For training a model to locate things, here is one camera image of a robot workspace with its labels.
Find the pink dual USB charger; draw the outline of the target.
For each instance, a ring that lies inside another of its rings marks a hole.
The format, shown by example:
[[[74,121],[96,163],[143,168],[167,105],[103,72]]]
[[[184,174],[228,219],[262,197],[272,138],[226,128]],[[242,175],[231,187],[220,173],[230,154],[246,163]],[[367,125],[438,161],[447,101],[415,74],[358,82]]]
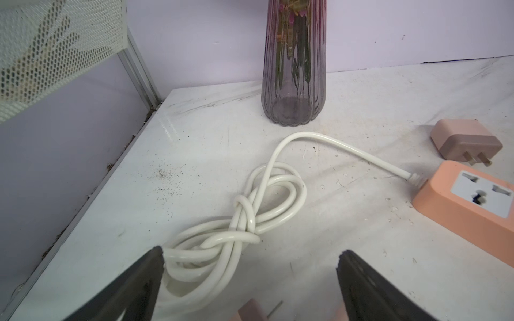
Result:
[[[491,159],[503,148],[500,140],[475,119],[441,119],[430,138],[443,159],[470,166],[490,166]]]

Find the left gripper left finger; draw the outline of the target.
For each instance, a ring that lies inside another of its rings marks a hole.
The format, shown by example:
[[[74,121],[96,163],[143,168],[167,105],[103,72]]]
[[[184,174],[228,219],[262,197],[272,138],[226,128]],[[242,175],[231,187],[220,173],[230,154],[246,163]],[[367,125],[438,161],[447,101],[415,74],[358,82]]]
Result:
[[[156,246],[66,319],[151,320],[163,272],[163,249]]]

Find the aluminium frame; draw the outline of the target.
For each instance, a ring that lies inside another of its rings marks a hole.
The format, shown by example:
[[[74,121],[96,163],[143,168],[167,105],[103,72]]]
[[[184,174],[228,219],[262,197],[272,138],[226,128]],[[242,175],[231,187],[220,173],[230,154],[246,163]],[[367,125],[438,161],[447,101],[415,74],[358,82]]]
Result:
[[[118,53],[118,57],[146,108],[157,111],[163,99],[130,29],[127,29],[127,47]]]

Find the dark ribbed vase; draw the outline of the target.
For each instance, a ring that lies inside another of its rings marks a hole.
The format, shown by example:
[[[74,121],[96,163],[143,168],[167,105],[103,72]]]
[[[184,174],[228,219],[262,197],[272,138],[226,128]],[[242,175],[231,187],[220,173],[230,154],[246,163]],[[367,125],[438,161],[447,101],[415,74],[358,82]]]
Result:
[[[327,2],[269,1],[261,103],[268,119],[298,127],[326,99]]]

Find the lower white mesh shelf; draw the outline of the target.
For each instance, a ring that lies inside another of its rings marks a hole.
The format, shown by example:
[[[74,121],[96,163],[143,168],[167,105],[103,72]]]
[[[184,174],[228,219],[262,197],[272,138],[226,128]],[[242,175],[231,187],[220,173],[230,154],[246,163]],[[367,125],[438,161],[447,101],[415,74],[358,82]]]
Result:
[[[2,1],[1,122],[127,46],[126,1]]]

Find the orange USB power strip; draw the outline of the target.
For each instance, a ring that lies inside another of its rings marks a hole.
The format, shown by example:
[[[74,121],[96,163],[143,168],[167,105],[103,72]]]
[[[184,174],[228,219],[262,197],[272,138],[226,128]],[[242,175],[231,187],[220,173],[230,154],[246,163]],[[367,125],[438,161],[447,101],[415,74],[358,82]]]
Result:
[[[513,266],[513,184],[446,160],[412,202],[419,213]]]

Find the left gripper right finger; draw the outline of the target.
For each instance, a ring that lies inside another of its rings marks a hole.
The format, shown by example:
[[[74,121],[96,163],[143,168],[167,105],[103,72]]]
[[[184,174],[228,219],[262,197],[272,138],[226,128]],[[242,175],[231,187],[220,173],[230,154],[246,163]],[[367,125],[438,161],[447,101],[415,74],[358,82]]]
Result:
[[[355,252],[344,251],[336,271],[349,320],[434,320]]]

